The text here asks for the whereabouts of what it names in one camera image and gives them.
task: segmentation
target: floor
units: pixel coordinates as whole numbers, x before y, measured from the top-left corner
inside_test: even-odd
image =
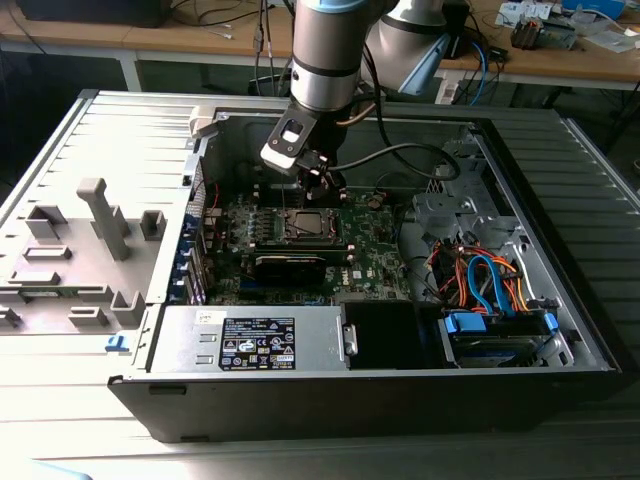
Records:
[[[0,74],[4,72],[6,79],[0,107],[0,147],[2,152],[9,152],[0,163],[0,199],[3,199],[80,90],[124,90],[125,84],[118,65],[111,60],[6,52],[0,58]],[[142,73],[147,89],[154,92],[246,95],[248,82],[253,78],[251,67],[162,62],[143,62]],[[262,68],[260,74],[267,75],[268,69]],[[437,87],[438,81],[434,81],[418,100],[432,103]],[[548,87],[499,84],[494,92],[481,97],[479,104],[539,108],[549,91]],[[394,100],[415,101],[407,97]],[[575,119],[596,145],[602,145],[621,102],[619,92],[574,89],[562,94],[555,108],[562,116]],[[640,158],[639,134],[640,122],[636,122],[609,154],[635,189],[640,187],[640,176],[633,169],[633,161]]]

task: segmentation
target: power supply label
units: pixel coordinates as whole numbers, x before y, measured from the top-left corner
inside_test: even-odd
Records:
[[[225,318],[220,355],[222,370],[296,368],[293,318]]]

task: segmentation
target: wooden table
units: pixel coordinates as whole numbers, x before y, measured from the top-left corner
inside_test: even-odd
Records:
[[[491,44],[509,51],[508,62],[500,75],[501,82],[630,90],[640,80],[638,51],[615,54],[584,39],[579,39],[572,51],[513,49],[509,40],[510,30],[494,25],[501,0],[471,2],[480,29]],[[199,0],[198,9],[202,12],[208,8],[224,8],[235,4],[232,0]],[[24,18],[13,2],[10,5],[17,21],[47,53],[118,60],[130,91],[143,89],[137,68],[137,62],[141,60],[228,65],[252,65],[254,62],[252,44],[256,15],[232,22],[231,30],[211,28],[233,35],[233,39],[228,40],[205,28],[182,25],[175,20],[167,21],[158,29],[31,22]],[[207,20],[222,21],[255,10],[254,3],[243,3],[230,11],[213,13]],[[176,15],[188,23],[194,21],[190,3],[180,8]],[[275,64],[282,66],[291,54],[291,19],[286,9],[275,8],[270,11],[270,20]],[[639,14],[625,14],[620,19],[623,22],[636,20],[640,23]],[[39,53],[6,8],[0,11],[0,41],[5,50]],[[263,62],[266,62],[265,57],[266,53],[263,54]],[[456,60],[444,60],[436,73],[436,76],[444,79],[438,103],[449,102],[451,87],[469,78],[477,68],[478,62],[471,54]],[[495,71],[495,65],[491,66],[491,70]]]

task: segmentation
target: motherboard chip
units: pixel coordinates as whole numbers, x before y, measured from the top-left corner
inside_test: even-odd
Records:
[[[297,212],[293,225],[301,236],[323,234],[320,212]]]

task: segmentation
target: wire bundle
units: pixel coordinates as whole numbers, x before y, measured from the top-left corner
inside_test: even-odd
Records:
[[[476,50],[476,52],[478,53],[478,68],[476,68],[475,72],[473,72],[473,75],[471,76],[471,78],[469,79],[468,83],[466,86],[464,87],[459,87],[459,91],[460,93],[458,94],[458,96],[452,101],[452,103],[454,105],[460,103],[460,101],[462,100],[462,97],[464,96],[464,102],[467,103],[469,97],[472,98],[471,102],[469,103],[469,105],[475,105],[480,98],[486,96],[486,95],[491,95],[493,97],[493,95],[495,94],[495,92],[498,89],[498,84],[500,83],[500,74],[502,73],[502,70],[504,69],[504,63],[499,62],[499,61],[495,61],[496,64],[496,73],[495,75],[493,75],[493,77],[491,77],[490,79],[487,79],[487,76],[489,74],[489,57],[487,55],[487,51],[489,50],[489,40],[487,39],[487,37],[480,31],[480,27],[478,26],[478,22],[476,21],[475,17],[473,16],[472,13],[469,13],[469,18],[471,19],[471,21],[473,22],[474,26],[472,27],[464,27],[466,34],[470,37],[471,39],[471,44],[473,46],[473,48]],[[475,93],[474,90],[471,88],[471,84],[472,82],[475,80],[476,76],[478,75],[478,73],[481,73],[481,78],[480,78],[480,83],[479,85],[475,88]]]
[[[391,143],[391,140],[389,139],[389,136],[387,135],[387,131],[385,129],[385,125],[384,125],[384,119],[382,117],[382,88],[380,86],[380,81],[378,79],[378,71],[376,69],[376,65],[375,62],[373,60],[373,55],[371,54],[371,51],[369,50],[369,47],[367,46],[367,44],[365,43],[364,45],[364,51],[363,51],[363,58],[365,61],[365,64],[367,66],[367,69],[369,70],[369,74],[371,75],[371,78],[373,80],[373,88],[374,88],[374,105],[368,107],[367,109],[365,109],[365,112],[370,113],[371,111],[373,111],[375,109],[376,112],[376,120],[377,120],[377,124],[378,124],[378,130],[380,131],[380,136],[382,137],[382,141],[384,142],[384,144],[386,145],[386,148],[379,150],[377,152],[372,153],[371,155],[367,155],[366,157],[363,157],[359,160],[355,160],[351,163],[345,164],[345,165],[339,165],[336,167],[331,167],[329,168],[329,171],[335,171],[335,172],[339,172],[339,171],[344,171],[344,170],[349,170],[352,168],[356,168],[359,167],[361,165],[364,165],[365,163],[368,163],[372,160],[375,160],[376,158],[379,158],[383,155],[386,154],[392,154],[394,156],[394,158],[399,161],[405,168],[407,168],[408,170],[412,171],[413,173],[415,173],[416,175],[419,175],[421,177],[425,177],[428,179],[432,179],[432,180],[440,180],[440,181],[448,181],[448,180],[454,180],[456,178],[458,178],[460,176],[460,166],[458,165],[458,162],[456,162],[456,160],[446,151],[444,151],[443,149],[436,147],[435,145],[429,145],[427,143],[401,143],[398,145],[393,145]],[[349,121],[347,121],[347,125],[338,125],[338,126],[352,126],[355,125],[356,123],[358,123],[359,121],[362,121],[367,114],[364,115],[358,115],[357,117],[354,117],[354,119],[351,119]],[[421,150],[427,150],[431,153],[434,153],[436,155],[438,155],[438,157],[440,157],[440,161],[441,163],[445,163],[447,164],[449,167],[451,167],[451,173],[446,174],[446,175],[436,175],[434,173],[430,173],[430,172],[425,172],[423,170],[420,170],[419,168],[413,166],[411,163],[409,163],[404,157],[402,157],[398,151],[399,150],[403,150],[403,149],[407,149],[407,148],[417,148],[417,149],[421,149]]]
[[[467,267],[469,266],[469,260],[477,256],[487,257],[491,262],[498,265],[502,271],[500,277],[504,288],[507,290],[511,307],[515,312],[528,312],[530,311],[527,306],[527,302],[522,294],[522,278],[520,272],[510,264],[504,257],[500,257],[489,252],[486,249],[478,246],[470,245],[456,245],[452,248],[445,247],[442,243],[438,242],[434,246],[433,253],[427,260],[427,264],[433,269],[439,255],[447,254],[453,256],[454,263],[454,275],[442,282],[442,286],[438,290],[438,294],[444,303],[457,306],[459,308],[471,308],[471,311],[479,312],[483,314],[490,313],[485,306],[472,305],[472,299],[470,292],[470,280],[467,274]],[[477,267],[488,268],[486,263],[478,263]],[[485,283],[482,291],[484,291],[492,282],[492,278],[489,277],[488,283]]]

